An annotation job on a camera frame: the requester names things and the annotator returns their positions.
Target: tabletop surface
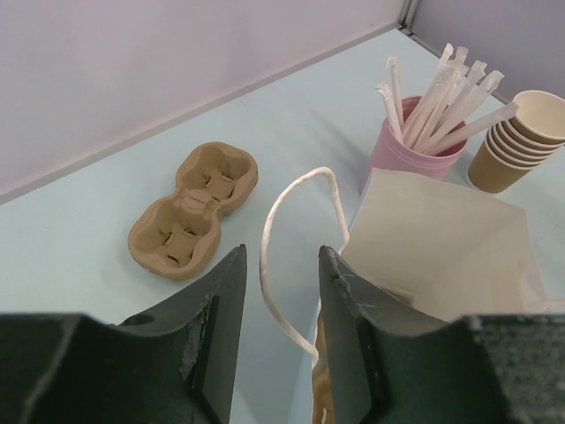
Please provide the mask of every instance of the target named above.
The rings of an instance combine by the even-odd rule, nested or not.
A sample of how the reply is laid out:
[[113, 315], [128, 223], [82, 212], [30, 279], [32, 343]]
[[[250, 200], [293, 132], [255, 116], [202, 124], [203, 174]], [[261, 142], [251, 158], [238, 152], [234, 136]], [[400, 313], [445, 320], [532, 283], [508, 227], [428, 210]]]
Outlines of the tabletop surface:
[[[232, 247], [247, 245], [231, 422], [309, 422], [307, 357], [279, 330], [260, 294], [260, 235], [281, 190], [323, 165], [334, 170], [345, 213], [352, 217], [385, 115], [373, 88], [388, 78], [389, 56], [400, 58], [403, 94], [421, 94], [437, 58], [390, 31], [0, 206], [0, 311], [80, 311], [118, 323], [189, 284], [141, 268], [129, 255], [127, 234], [150, 203], [173, 192], [175, 172], [194, 148], [227, 142], [252, 154], [260, 168], [250, 198], [223, 218], [222, 241], [208, 266]], [[490, 98], [479, 114], [499, 106]], [[448, 181], [464, 184], [481, 141], [473, 138]], [[497, 195], [527, 209], [550, 298], [565, 298], [564, 150]], [[323, 178], [300, 186], [275, 219], [272, 292], [303, 334], [312, 332], [316, 310], [318, 250], [324, 244], [337, 248], [340, 241]]]

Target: brown paper cup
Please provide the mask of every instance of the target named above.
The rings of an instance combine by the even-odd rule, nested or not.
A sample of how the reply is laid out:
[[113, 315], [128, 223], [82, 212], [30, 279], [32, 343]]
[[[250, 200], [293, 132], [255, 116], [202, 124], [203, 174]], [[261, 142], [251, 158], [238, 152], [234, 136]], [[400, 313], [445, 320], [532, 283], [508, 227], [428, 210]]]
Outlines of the brown paper cup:
[[516, 143], [524, 146], [525, 148], [535, 148], [540, 152], [553, 152], [561, 145], [540, 143], [535, 140], [528, 139], [525, 135], [521, 134], [512, 124], [512, 120], [502, 121], [501, 127]]
[[469, 181], [479, 190], [487, 193], [500, 193], [512, 186], [518, 179], [534, 167], [517, 169], [493, 157], [486, 144], [480, 147], [469, 167]]
[[565, 140], [565, 100], [545, 91], [518, 93], [519, 106], [512, 125], [526, 138], [542, 144], [562, 144]]
[[522, 144], [519, 144], [512, 137], [510, 137], [510, 135], [502, 127], [502, 123], [500, 122], [493, 126], [493, 133], [498, 136], [499, 140], [503, 142], [504, 147], [508, 151], [517, 155], [521, 155], [522, 157], [543, 159], [551, 155], [553, 152], [557, 151], [557, 149], [539, 150], [536, 148], [526, 147]]
[[510, 162], [516, 166], [537, 165], [542, 163], [544, 159], [547, 158], [547, 155], [524, 155], [523, 153], [514, 150], [511, 146], [508, 146], [501, 137], [499, 137], [498, 133], [496, 132], [496, 128], [494, 127], [488, 130], [488, 133], [486, 134], [486, 140], [489, 143], [491, 150], [493, 150], [493, 153], [499, 156], [503, 161]]

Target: wrapped straw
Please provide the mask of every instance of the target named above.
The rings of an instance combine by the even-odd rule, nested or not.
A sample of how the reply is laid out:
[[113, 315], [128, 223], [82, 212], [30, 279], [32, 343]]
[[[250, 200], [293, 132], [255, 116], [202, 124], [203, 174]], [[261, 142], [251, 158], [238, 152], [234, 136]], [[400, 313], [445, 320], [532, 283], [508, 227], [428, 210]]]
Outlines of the wrapped straw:
[[451, 57], [452, 54], [453, 54], [453, 46], [451, 44], [447, 43], [446, 46], [445, 46], [445, 49], [443, 50], [443, 53], [441, 54], [440, 62], [438, 63], [438, 67], [436, 68], [435, 74], [432, 77], [432, 82], [430, 83], [430, 86], [427, 88], [424, 95], [422, 95], [420, 102], [418, 103], [416, 108], [414, 108], [414, 110], [412, 111], [412, 113], [410, 114], [408, 119], [406, 119], [406, 122], [404, 123], [404, 126], [403, 126], [404, 138], [405, 138], [405, 134], [413, 133], [412, 126], [414, 125], [414, 121], [419, 116], [420, 111], [424, 107], [424, 105], [425, 105], [426, 101], [428, 100], [431, 92], [436, 88], [436, 80], [439, 76], [439, 73], [443, 69], [443, 66], [448, 62], [448, 60], [449, 60], [449, 58]]
[[448, 81], [448, 83], [446, 84], [443, 95], [438, 99], [438, 102], [432, 114], [427, 119], [426, 124], [422, 128], [422, 133], [419, 135], [418, 140], [414, 144], [414, 150], [416, 150], [417, 152], [425, 150], [426, 146], [429, 146], [428, 141], [430, 136], [432, 135], [432, 131], [435, 129], [435, 126], [438, 124], [441, 115], [444, 113], [449, 99], [451, 99], [451, 96], [456, 91], [459, 83], [463, 79], [464, 74], [467, 73], [468, 70], [469, 68], [464, 65], [456, 65], [454, 67], [453, 75], [450, 81]]
[[474, 113], [480, 105], [485, 102], [486, 98], [498, 87], [502, 78], [504, 78], [504, 75], [501, 72], [492, 71], [489, 73], [477, 89], [468, 95], [467, 98], [454, 109], [449, 118], [450, 120], [455, 121], [451, 128]]
[[381, 82], [377, 87], [377, 91], [382, 94], [383, 101], [385, 103], [385, 109], [387, 111], [387, 119], [392, 133], [403, 142], [403, 132], [400, 129], [400, 123], [398, 122], [398, 115], [396, 114], [395, 102], [393, 99], [392, 91], [386, 82]]
[[436, 73], [435, 81], [433, 82], [433, 89], [430, 90], [420, 99], [418, 106], [421, 105], [420, 112], [410, 128], [407, 129], [406, 134], [404, 134], [404, 144], [410, 148], [414, 148], [416, 142], [419, 139], [420, 133], [426, 125], [430, 115], [433, 113], [434, 108], [437, 106], [438, 102], [443, 99], [448, 90], [448, 85], [454, 78], [455, 73], [458, 71], [457, 66], [450, 64], [444, 64], [441, 69]]
[[467, 76], [467, 81], [465, 82], [465, 85], [463, 86], [462, 90], [459, 92], [457, 97], [453, 100], [453, 102], [451, 102], [451, 104], [445, 110], [445, 112], [443, 112], [443, 115], [441, 115], [438, 126], [443, 125], [447, 121], [449, 115], [453, 113], [453, 111], [456, 110], [456, 108], [461, 104], [461, 102], [463, 102], [467, 98], [467, 96], [471, 93], [471, 90], [477, 85], [478, 81], [485, 76], [485, 68], [486, 68], [485, 62], [479, 62], [478, 60], [475, 61], [475, 63], [471, 67], [471, 70], [469, 71], [469, 75]]
[[456, 52], [456, 58], [453, 59], [453, 64], [461, 65], [465, 62], [465, 59], [469, 55], [469, 49], [466, 47], [458, 47]]
[[429, 148], [429, 150], [426, 150], [423, 153], [430, 156], [436, 156], [439, 153], [452, 148], [461, 141], [469, 139], [473, 135], [490, 128], [494, 124], [510, 119], [511, 117], [515, 116], [517, 112], [518, 105], [514, 102], [511, 102], [506, 106], [503, 106], [495, 110], [494, 112], [491, 112], [488, 115], [484, 115], [476, 121], [471, 122], [460, 130], [452, 132], [445, 139], [435, 144], [434, 146]]
[[396, 115], [398, 116], [400, 127], [402, 128], [404, 125], [403, 96], [400, 91], [400, 72], [398, 71], [398, 57], [389, 57], [388, 67], [390, 68], [390, 76], [392, 78], [392, 94], [395, 99]]

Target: paper bag handle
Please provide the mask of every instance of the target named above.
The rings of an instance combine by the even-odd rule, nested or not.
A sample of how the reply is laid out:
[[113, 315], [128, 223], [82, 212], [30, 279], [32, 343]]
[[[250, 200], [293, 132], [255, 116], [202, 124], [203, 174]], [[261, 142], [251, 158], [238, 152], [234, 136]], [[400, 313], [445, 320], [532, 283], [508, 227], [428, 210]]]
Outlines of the paper bag handle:
[[302, 347], [305, 351], [312, 355], [312, 366], [314, 367], [318, 362], [319, 354], [318, 350], [314, 346], [314, 344], [310, 343], [306, 340], [298, 331], [290, 325], [287, 319], [284, 317], [283, 313], [279, 310], [276, 306], [273, 297], [271, 296], [271, 291], [268, 288], [267, 283], [267, 248], [268, 248], [268, 241], [271, 238], [271, 227], [273, 226], [273, 220], [275, 219], [276, 211], [283, 203], [284, 198], [297, 186], [300, 186], [302, 183], [307, 181], [310, 178], [313, 178], [317, 175], [323, 175], [328, 179], [330, 193], [332, 196], [332, 202], [334, 203], [335, 214], [337, 215], [337, 221], [342, 230], [343, 236], [343, 244], [340, 248], [340, 252], [343, 248], [347, 245], [350, 239], [350, 233], [347, 229], [347, 223], [345, 222], [345, 214], [343, 213], [343, 206], [339, 198], [339, 192], [337, 190], [337, 182], [335, 181], [335, 174], [334, 172], [326, 166], [316, 168], [315, 170], [311, 170], [307, 174], [303, 175], [300, 178], [294, 180], [288, 187], [284, 189], [284, 191], [279, 194], [276, 198], [273, 207], [271, 208], [270, 212], [267, 215], [267, 220], [265, 221], [265, 226], [263, 227], [263, 235], [261, 237], [261, 249], [260, 249], [260, 258], [259, 258], [259, 281], [261, 284], [261, 293], [263, 294], [263, 300], [268, 307], [268, 310], [274, 316], [276, 321], [281, 326], [282, 330], [286, 333], [286, 335], [297, 345]]

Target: pink straw holder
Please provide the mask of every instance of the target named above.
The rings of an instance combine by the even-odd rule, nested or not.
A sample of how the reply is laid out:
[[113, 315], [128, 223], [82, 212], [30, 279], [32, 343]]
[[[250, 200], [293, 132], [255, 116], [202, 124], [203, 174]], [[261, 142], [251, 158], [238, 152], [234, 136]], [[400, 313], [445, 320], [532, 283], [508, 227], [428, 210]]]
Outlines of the pink straw holder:
[[[416, 108], [420, 98], [421, 96], [414, 96], [403, 100], [404, 122], [406, 122], [408, 116], [412, 113], [414, 108]], [[464, 126], [464, 122], [460, 123], [451, 130], [451, 133]], [[467, 140], [461, 141], [459, 144], [441, 152], [437, 156], [423, 155], [404, 146], [392, 133], [390, 125], [387, 119], [385, 119], [382, 123], [379, 138], [371, 154], [369, 169], [361, 182], [359, 190], [363, 192], [373, 168], [413, 172], [442, 181], [447, 175], [449, 168], [457, 162], [457, 159], [459, 159], [459, 156], [463, 153], [466, 144]]]

